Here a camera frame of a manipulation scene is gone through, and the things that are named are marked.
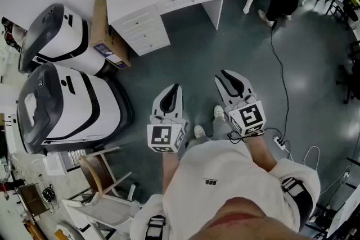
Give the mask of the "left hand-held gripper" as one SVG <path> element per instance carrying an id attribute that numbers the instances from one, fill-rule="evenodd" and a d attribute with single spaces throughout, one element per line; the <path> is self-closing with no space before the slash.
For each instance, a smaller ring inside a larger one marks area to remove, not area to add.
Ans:
<path id="1" fill-rule="evenodd" d="M 175 83 L 165 88 L 154 100 L 150 124 L 147 125 L 147 145 L 154 152 L 177 153 L 184 140 L 187 121 L 182 118 L 182 87 Z"/>

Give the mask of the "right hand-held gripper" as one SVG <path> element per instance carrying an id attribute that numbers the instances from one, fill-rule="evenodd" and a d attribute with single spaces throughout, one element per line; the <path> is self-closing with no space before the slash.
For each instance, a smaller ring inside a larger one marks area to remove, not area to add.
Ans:
<path id="1" fill-rule="evenodd" d="M 221 73 L 235 91 L 232 93 L 222 79 L 215 76 L 215 84 L 226 106 L 226 115 L 230 123 L 242 137 L 260 132 L 264 128 L 266 117 L 261 101 L 256 99 L 255 94 L 251 94 L 253 88 L 250 82 L 231 70 L 221 70 Z"/>

